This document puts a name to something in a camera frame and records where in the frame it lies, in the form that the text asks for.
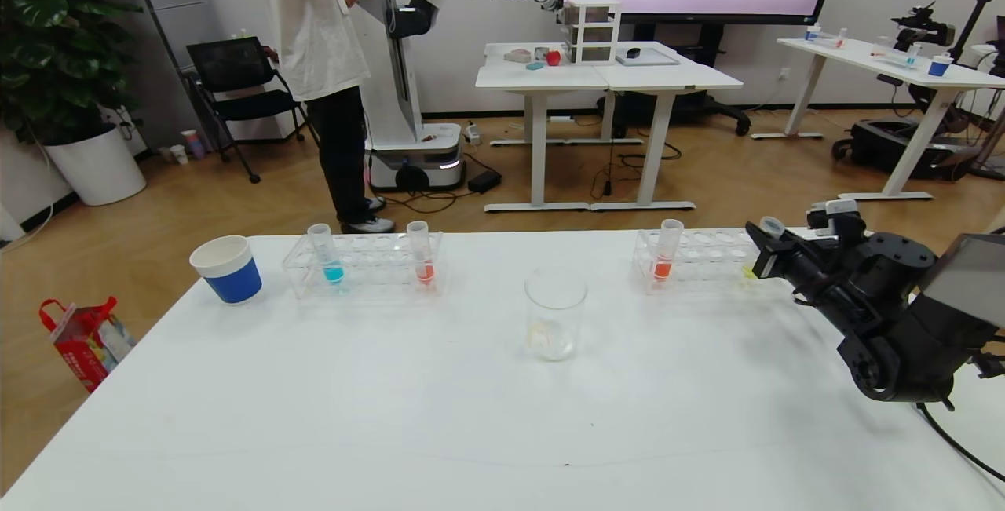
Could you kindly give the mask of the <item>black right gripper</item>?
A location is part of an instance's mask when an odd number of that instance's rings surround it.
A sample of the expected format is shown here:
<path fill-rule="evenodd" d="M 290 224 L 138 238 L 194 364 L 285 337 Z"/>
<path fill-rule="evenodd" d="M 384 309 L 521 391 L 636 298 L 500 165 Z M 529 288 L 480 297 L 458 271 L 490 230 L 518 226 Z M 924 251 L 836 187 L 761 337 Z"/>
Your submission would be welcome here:
<path fill-rule="evenodd" d="M 782 221 L 748 221 L 744 231 L 758 249 L 751 268 L 758 279 L 782 279 L 797 288 L 824 279 L 832 271 L 830 249 L 796 236 Z"/>

